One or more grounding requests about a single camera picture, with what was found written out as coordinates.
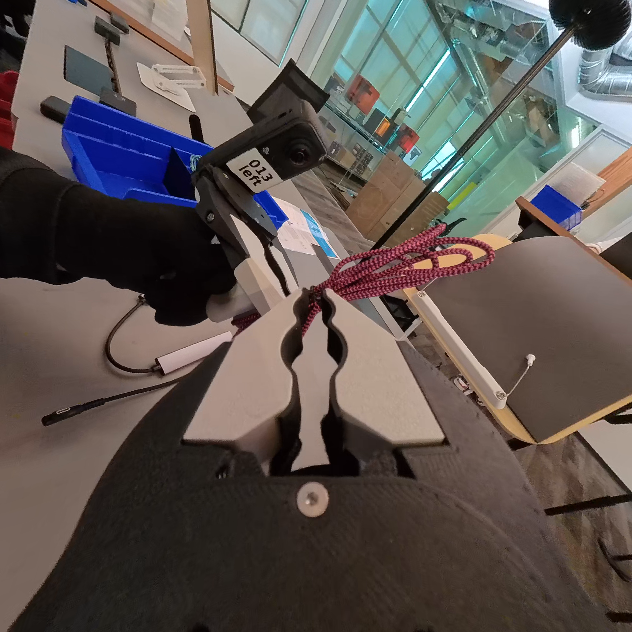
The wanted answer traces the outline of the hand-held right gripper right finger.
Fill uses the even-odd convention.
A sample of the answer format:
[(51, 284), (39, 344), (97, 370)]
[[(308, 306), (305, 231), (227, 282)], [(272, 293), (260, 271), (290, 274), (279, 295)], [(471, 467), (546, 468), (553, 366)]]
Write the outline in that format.
[(328, 353), (337, 367), (330, 405), (354, 457), (439, 446), (445, 435), (391, 333), (332, 289), (321, 299)]

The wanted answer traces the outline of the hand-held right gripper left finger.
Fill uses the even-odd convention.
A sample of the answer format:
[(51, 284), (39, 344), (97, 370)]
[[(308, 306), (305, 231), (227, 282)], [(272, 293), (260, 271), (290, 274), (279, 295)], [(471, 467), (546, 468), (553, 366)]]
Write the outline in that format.
[(247, 452), (285, 464), (299, 446), (301, 405), (293, 363), (303, 350), (305, 289), (233, 338), (183, 435), (186, 444)]

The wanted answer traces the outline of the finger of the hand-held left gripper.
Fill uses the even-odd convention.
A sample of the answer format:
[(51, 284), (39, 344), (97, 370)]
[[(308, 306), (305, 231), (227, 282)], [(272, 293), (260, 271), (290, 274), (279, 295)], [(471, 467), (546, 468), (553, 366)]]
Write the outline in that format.
[(231, 316), (264, 315), (286, 297), (275, 275), (274, 238), (267, 241), (238, 217), (231, 223), (231, 266), (237, 283), (231, 291)]
[(296, 279), (296, 274), (289, 256), (278, 237), (273, 239), (273, 259), (276, 263), (275, 275), (279, 281), (282, 295), (289, 296), (299, 289), (300, 284)]

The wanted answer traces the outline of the grey usb hub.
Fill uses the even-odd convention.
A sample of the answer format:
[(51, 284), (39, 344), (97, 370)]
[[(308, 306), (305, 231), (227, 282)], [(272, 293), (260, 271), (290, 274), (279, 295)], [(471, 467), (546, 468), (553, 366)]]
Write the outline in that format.
[(154, 361), (152, 371), (163, 376), (169, 375), (206, 358), (222, 344), (230, 343), (232, 339), (233, 334), (231, 332), (224, 332), (180, 348), (177, 351), (159, 356)]

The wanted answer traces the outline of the person's left forearm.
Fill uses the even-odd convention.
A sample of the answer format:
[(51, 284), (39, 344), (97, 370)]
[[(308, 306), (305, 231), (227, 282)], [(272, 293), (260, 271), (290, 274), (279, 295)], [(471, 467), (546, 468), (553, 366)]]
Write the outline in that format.
[(63, 197), (78, 184), (42, 162), (1, 147), (1, 278), (53, 286), (80, 279), (56, 259)]

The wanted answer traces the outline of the person's left hand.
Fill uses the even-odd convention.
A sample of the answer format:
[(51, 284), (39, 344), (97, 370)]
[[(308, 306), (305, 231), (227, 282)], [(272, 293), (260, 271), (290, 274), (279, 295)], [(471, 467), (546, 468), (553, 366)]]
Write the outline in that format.
[(59, 281), (82, 278), (145, 296), (156, 322), (187, 327), (235, 284), (214, 233), (193, 209), (119, 200), (82, 185), (63, 195), (55, 230)]

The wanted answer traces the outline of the white blue printed leaflet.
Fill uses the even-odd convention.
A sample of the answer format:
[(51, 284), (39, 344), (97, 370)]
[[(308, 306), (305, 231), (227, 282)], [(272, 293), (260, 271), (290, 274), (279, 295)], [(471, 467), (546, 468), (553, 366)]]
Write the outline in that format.
[(278, 198), (274, 200), (287, 217), (277, 229), (280, 244), (285, 250), (315, 255), (313, 246), (318, 245), (329, 258), (340, 259), (317, 219), (291, 203)]

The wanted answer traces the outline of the blue plastic bin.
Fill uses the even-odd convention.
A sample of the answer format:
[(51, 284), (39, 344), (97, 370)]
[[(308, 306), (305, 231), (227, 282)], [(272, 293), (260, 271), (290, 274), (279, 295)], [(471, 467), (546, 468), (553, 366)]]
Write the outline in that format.
[(195, 208), (191, 182), (211, 146), (75, 96), (61, 143), (81, 184), (120, 200)]
[(567, 231), (571, 231), (582, 221), (581, 207), (549, 185), (544, 186), (531, 203)]

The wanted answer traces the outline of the large cardboard box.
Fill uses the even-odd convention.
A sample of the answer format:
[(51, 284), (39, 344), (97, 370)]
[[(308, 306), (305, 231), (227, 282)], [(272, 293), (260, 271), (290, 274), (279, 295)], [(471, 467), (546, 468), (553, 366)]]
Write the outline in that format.
[[(351, 202), (346, 215), (366, 240), (376, 242), (424, 189), (425, 184), (415, 171), (397, 154), (388, 152)], [(385, 246), (395, 247), (425, 231), (436, 217), (445, 215), (448, 204), (441, 194), (431, 192)]]

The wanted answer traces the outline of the black mesh office chair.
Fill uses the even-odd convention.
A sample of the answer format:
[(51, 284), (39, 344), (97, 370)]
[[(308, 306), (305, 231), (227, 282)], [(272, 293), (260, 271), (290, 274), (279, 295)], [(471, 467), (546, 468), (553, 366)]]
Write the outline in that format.
[(247, 110), (252, 124), (281, 114), (300, 100), (307, 101), (316, 113), (324, 107), (329, 93), (321, 89), (289, 59), (279, 75)]

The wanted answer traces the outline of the black box device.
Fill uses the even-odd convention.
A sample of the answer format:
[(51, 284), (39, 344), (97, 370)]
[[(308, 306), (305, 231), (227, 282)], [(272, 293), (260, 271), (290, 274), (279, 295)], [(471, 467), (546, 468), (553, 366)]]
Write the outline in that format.
[(137, 104), (131, 99), (122, 96), (113, 89), (102, 88), (99, 94), (99, 103), (108, 106), (118, 112), (129, 116), (137, 116)]

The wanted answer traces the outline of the wooden board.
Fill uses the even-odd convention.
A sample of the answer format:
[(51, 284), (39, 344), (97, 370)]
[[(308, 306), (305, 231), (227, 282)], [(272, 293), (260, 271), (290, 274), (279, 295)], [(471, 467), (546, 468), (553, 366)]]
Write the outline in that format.
[(218, 95), (216, 55), (210, 1), (186, 1), (195, 66), (206, 80), (206, 89)]

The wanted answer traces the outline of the dark grey tablet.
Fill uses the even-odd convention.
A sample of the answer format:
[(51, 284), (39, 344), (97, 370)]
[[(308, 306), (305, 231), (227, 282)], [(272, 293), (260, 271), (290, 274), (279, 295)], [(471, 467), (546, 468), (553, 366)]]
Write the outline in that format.
[(114, 87), (114, 75), (108, 66), (69, 45), (65, 45), (63, 76), (67, 82), (96, 96)]

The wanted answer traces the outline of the small black flat device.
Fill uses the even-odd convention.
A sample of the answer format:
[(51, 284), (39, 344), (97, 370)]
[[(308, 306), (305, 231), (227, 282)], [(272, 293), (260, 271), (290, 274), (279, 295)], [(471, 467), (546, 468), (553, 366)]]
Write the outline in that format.
[(43, 99), (39, 107), (41, 115), (63, 125), (71, 106), (67, 101), (51, 95)]

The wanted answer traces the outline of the red plastic bin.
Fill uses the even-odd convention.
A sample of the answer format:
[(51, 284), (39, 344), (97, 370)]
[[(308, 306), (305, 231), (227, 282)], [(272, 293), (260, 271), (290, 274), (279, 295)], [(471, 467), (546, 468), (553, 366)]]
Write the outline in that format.
[(6, 70), (1, 73), (1, 146), (12, 149), (14, 126), (12, 119), (12, 103), (19, 73)]

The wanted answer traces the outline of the black pole stand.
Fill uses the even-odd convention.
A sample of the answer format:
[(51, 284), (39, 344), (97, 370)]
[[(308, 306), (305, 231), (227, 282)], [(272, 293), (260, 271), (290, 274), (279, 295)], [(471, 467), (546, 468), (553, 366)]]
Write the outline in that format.
[(554, 25), (561, 30), (561, 34), (525, 71), (463, 145), (452, 154), (445, 166), (432, 176), (423, 191), (409, 203), (402, 214), (375, 241), (372, 251), (386, 246), (388, 240), (393, 237), (407, 218), (434, 192), (437, 184), (454, 170), (457, 163), (477, 144), (567, 42), (573, 40), (580, 47), (591, 51), (607, 49), (617, 44), (631, 25), (630, 1), (549, 1), (549, 14)]

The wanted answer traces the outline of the silver ventilation duct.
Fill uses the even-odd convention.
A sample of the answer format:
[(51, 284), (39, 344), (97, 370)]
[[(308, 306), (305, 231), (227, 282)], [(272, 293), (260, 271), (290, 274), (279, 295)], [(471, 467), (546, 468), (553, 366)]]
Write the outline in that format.
[(631, 29), (614, 46), (582, 50), (578, 85), (598, 99), (631, 100)]

